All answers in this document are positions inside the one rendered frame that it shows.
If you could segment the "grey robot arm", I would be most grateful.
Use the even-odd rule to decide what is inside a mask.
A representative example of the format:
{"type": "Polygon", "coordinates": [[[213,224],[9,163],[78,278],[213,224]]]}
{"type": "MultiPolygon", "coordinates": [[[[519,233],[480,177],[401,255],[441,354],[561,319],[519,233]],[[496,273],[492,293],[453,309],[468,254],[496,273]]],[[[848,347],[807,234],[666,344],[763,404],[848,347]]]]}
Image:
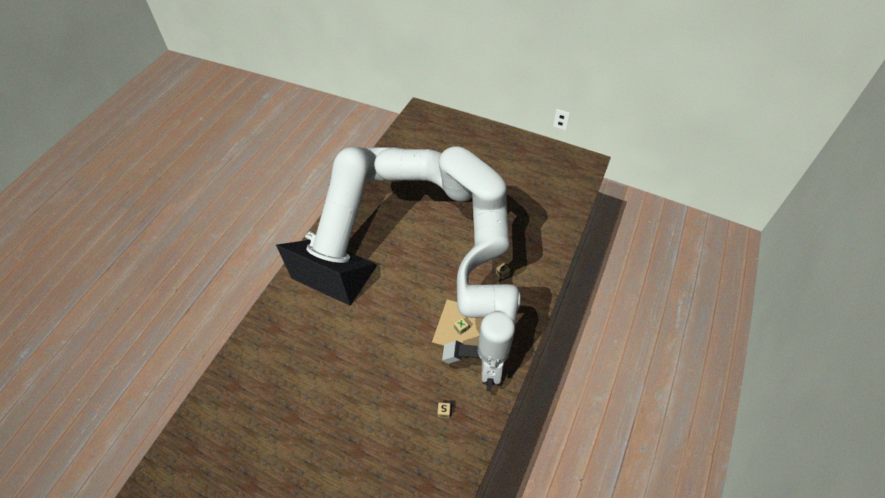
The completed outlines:
{"type": "Polygon", "coordinates": [[[468,278],[474,268],[509,250],[505,180],[463,146],[450,146],[443,153],[397,146],[348,146],[333,159],[326,203],[316,234],[310,231],[306,235],[311,241],[306,250],[312,256],[329,262],[349,262],[347,247],[366,179],[433,182],[448,198],[459,203],[473,197],[474,247],[463,258],[456,283],[459,313],[468,318],[484,318],[479,348],[459,341],[448,342],[444,344],[442,361],[482,358],[494,369],[509,357],[522,295],[512,284],[470,285],[468,278]]]}

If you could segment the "cream flat mat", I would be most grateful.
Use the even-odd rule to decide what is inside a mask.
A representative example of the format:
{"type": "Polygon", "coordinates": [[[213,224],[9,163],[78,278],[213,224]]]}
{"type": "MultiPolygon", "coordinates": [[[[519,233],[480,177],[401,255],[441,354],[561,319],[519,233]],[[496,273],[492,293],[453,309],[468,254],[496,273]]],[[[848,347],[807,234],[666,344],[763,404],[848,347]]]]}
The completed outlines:
{"type": "Polygon", "coordinates": [[[484,318],[465,318],[458,310],[458,302],[446,300],[444,309],[437,325],[437,331],[432,342],[444,346],[448,342],[459,341],[465,345],[479,346],[481,321],[484,318]],[[453,323],[463,318],[469,324],[467,331],[459,335],[453,328],[453,323]]]}

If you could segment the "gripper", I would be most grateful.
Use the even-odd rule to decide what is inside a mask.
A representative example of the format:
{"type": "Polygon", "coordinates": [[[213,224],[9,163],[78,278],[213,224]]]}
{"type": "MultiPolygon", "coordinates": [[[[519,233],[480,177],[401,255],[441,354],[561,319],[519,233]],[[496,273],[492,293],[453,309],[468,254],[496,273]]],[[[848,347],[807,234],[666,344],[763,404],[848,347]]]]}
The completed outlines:
{"type": "Polygon", "coordinates": [[[490,368],[490,364],[485,361],[482,361],[482,365],[482,382],[484,382],[484,384],[486,382],[486,391],[491,391],[493,384],[501,383],[505,361],[496,365],[494,369],[490,368]]]}

